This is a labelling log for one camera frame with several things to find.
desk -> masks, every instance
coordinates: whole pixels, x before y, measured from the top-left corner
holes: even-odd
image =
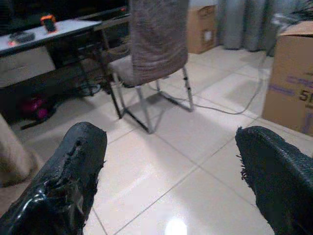
[[[13,55],[22,51],[26,51],[32,48],[44,46],[47,43],[50,43],[54,40],[65,39],[67,37],[73,37],[80,33],[86,31],[94,31],[94,27],[101,25],[101,21],[82,21],[82,20],[66,20],[56,23],[57,32],[55,33],[47,33],[43,26],[33,28],[27,30],[27,32],[34,32],[35,39],[26,43],[18,44],[15,46],[10,46],[9,42],[9,35],[5,35],[0,37],[0,57]],[[101,58],[98,59],[98,62],[103,65]],[[121,118],[121,113],[118,108],[115,95],[112,91],[112,87],[110,82],[107,82],[108,93],[111,95],[116,112]]]

white tile floor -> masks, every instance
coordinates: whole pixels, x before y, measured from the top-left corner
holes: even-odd
[[[264,53],[217,47],[190,55],[187,65],[194,102],[241,111],[258,85]],[[196,108],[188,113],[146,88],[157,131],[147,135],[129,117],[118,120],[110,97],[74,99],[46,123],[19,131],[29,148],[48,159],[70,126],[89,121],[107,131],[106,164],[84,229],[86,235],[272,235],[241,180],[234,137],[238,127],[261,125],[312,155],[313,138],[260,118],[273,59],[263,68],[260,94],[243,115]],[[162,80],[163,89],[184,97],[182,73]],[[123,91],[126,103],[142,117],[134,90]]]

gray curtain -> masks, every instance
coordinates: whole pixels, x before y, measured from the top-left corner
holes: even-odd
[[[275,43],[275,13],[290,14],[303,0],[219,0],[218,42],[226,49],[268,50]]]

